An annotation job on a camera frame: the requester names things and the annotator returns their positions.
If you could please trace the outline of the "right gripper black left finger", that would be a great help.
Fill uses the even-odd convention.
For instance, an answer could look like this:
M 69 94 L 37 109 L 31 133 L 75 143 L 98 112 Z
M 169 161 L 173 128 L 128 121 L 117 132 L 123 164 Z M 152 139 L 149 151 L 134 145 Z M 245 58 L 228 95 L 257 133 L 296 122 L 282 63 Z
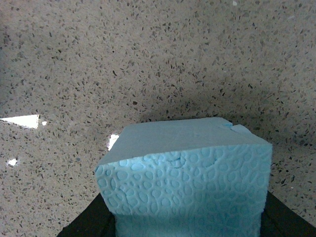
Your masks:
M 115 217 L 108 210 L 100 194 L 68 226 L 59 237 L 114 237 Z

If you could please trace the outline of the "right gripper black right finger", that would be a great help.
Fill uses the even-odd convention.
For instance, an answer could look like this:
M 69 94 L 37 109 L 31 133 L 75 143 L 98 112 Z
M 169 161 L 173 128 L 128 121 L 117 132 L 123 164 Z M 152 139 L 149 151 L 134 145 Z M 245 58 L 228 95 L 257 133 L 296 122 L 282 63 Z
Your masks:
M 316 228 L 268 192 L 261 215 L 261 237 L 316 237 Z

